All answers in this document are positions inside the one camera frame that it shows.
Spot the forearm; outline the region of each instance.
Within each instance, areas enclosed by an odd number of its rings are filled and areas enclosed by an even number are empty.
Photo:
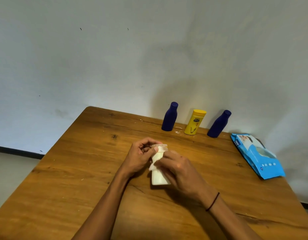
[[[129,175],[121,168],[72,240],[108,240]]]
[[[210,200],[202,200],[206,209],[211,205]],[[215,221],[225,232],[226,236],[232,240],[261,240],[242,219],[240,219],[223,201],[219,195],[212,208],[209,210]]]

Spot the black wrist band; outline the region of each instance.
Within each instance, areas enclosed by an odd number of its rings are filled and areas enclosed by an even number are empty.
[[[206,211],[209,211],[209,210],[212,208],[212,206],[214,205],[214,203],[215,203],[217,197],[219,196],[219,194],[220,194],[220,192],[217,193],[217,195],[216,195],[216,197],[215,197],[213,203],[211,204],[211,206],[210,206]]]

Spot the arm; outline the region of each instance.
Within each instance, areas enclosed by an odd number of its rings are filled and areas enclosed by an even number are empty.
[[[145,138],[132,144],[113,181],[72,240],[110,239],[128,179],[141,170],[149,158],[158,151],[157,147],[149,147],[153,144],[161,144],[161,142]]]
[[[170,182],[188,197],[208,209],[217,196],[217,190],[208,185],[192,163],[176,152],[164,152],[155,162]],[[209,213],[212,214],[226,236],[232,240],[261,240],[261,238],[225,204],[219,195]]]

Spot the yellow cap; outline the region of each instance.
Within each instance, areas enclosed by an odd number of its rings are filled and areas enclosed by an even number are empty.
[[[193,115],[194,116],[201,116],[201,117],[204,117],[206,114],[206,111],[204,110],[201,110],[201,109],[194,109],[193,110]]]

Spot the white bottle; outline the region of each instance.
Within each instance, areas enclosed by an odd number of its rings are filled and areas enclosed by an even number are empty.
[[[171,184],[171,182],[164,176],[164,174],[154,166],[154,163],[157,160],[160,160],[163,157],[165,151],[168,151],[166,144],[155,144],[151,145],[151,148],[157,147],[157,153],[152,156],[153,163],[149,167],[149,170],[152,171],[152,185],[167,185]]]

